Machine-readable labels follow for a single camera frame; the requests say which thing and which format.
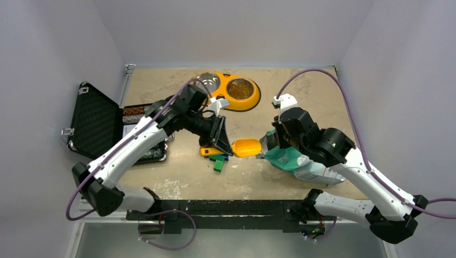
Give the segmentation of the green dog food bag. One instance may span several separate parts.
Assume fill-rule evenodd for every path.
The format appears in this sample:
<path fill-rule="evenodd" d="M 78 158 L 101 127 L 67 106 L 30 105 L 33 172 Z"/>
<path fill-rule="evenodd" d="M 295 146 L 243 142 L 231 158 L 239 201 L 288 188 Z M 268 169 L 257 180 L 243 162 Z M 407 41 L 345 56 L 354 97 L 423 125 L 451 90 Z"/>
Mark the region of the green dog food bag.
<path fill-rule="evenodd" d="M 268 161 L 273 167 L 293 175 L 295 178 L 328 187 L 343 183 L 346 178 L 341 174 L 311 160 L 293 147 L 280 148 L 275 140 L 275 130 L 266 132 L 259 139 L 262 150 L 257 159 Z"/>

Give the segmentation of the black poker chip case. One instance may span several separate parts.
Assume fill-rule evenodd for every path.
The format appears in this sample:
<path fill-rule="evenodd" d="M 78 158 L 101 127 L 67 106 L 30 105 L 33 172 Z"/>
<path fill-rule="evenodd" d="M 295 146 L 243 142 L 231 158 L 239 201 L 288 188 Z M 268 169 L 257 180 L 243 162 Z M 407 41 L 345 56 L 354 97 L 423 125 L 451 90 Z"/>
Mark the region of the black poker chip case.
<path fill-rule="evenodd" d="M 79 86 L 71 126 L 62 130 L 67 147 L 96 159 L 127 136 L 151 103 L 120 107 L 88 82 Z"/>

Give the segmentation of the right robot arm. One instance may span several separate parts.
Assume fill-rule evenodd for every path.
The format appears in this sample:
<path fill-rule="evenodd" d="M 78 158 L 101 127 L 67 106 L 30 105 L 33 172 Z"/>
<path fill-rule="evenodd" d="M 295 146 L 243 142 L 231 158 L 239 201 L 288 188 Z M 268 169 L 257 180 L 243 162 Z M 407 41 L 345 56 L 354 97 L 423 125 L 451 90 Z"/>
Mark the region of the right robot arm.
<path fill-rule="evenodd" d="M 301 206 L 304 219 L 347 219 L 367 226 L 376 237 L 392 244 L 414 234 L 418 226 L 415 218 L 426 208 L 428 200 L 399 190 L 391 180 L 375 171 L 345 133 L 336 128 L 320 129 L 309 112 L 300 107 L 281 109 L 272 125 L 279 147 L 292 147 L 311 161 L 323 164 L 345 177 L 367 197 L 356 200 L 311 189 Z"/>

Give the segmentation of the blue toy brick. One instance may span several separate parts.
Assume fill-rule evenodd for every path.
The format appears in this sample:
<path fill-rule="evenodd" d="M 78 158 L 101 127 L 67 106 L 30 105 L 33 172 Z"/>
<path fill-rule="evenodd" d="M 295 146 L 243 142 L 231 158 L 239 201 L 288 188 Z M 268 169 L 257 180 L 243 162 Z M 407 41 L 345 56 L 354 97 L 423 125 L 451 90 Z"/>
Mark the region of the blue toy brick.
<path fill-rule="evenodd" d="M 220 154 L 220 155 L 217 155 L 217 156 L 218 156 L 219 160 L 223 160 L 223 161 L 228 161 L 229 160 L 229 156 L 226 155 L 226 154 Z"/>

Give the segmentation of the green toy brick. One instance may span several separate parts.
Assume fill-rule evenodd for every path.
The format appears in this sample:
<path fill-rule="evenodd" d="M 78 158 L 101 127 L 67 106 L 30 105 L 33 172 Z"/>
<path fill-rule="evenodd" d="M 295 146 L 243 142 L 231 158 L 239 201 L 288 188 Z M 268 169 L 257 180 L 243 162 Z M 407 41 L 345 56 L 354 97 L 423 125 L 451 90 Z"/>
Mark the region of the green toy brick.
<path fill-rule="evenodd" d="M 209 160 L 214 162 L 213 170 L 220 173 L 225 161 L 219 160 L 217 155 L 209 156 Z"/>

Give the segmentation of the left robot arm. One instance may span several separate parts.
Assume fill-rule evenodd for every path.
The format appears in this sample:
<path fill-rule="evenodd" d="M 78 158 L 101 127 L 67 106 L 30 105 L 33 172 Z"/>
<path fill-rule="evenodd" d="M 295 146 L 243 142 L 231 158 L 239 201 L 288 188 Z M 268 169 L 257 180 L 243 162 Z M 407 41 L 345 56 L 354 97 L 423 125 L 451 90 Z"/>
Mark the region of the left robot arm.
<path fill-rule="evenodd" d="M 135 210 L 148 220 L 160 214 L 159 197 L 150 189 L 121 186 L 121 177 L 152 147 L 174 132 L 187 130 L 199 136 L 199 145 L 234 155 L 226 133 L 226 118 L 219 114 L 229 101 L 208 97 L 201 88 L 184 85 L 176 94 L 146 111 L 129 133 L 88 165 L 72 168 L 76 192 L 105 217 L 118 209 Z"/>

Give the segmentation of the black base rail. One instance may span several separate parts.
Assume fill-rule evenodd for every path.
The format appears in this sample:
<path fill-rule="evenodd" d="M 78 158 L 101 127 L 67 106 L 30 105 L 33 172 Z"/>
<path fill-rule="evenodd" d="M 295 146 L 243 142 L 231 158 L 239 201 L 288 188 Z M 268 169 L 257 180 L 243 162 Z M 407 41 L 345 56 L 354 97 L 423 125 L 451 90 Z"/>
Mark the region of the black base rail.
<path fill-rule="evenodd" d="M 280 230 L 284 233 L 309 232 L 320 221 L 336 218 L 367 226 L 377 232 L 387 220 L 367 200 L 342 200 L 332 196 L 318 202 L 315 197 L 285 200 L 157 200 L 151 211 L 141 213 L 119 208 L 109 214 L 119 221 L 153 222 L 160 220 L 166 234 L 178 234 L 196 225 L 199 229 Z"/>

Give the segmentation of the yellow double pet bowl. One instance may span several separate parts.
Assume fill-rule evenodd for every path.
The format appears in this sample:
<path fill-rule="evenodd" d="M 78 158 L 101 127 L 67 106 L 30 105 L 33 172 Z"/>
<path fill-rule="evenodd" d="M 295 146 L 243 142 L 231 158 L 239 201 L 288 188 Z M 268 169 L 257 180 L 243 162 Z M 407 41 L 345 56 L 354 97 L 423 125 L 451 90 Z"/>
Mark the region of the yellow double pet bowl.
<path fill-rule="evenodd" d="M 197 82 L 198 87 L 207 87 L 213 97 L 229 101 L 226 107 L 229 111 L 249 111 L 261 100 L 261 90 L 250 78 L 215 71 L 202 72 L 196 77 L 204 83 Z"/>

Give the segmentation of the yellow plastic scoop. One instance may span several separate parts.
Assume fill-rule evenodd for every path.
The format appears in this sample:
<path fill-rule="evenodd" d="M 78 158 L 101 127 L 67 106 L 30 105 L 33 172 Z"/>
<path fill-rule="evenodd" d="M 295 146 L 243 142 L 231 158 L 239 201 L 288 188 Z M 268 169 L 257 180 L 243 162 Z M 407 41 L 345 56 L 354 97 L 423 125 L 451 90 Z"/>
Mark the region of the yellow plastic scoop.
<path fill-rule="evenodd" d="M 215 147 L 201 147 L 199 149 L 200 156 L 213 156 L 213 155 L 228 155 L 235 157 L 250 157 L 260 154 L 262 145 L 259 140 L 253 138 L 244 138 L 235 140 L 231 144 L 232 154 L 222 152 Z"/>

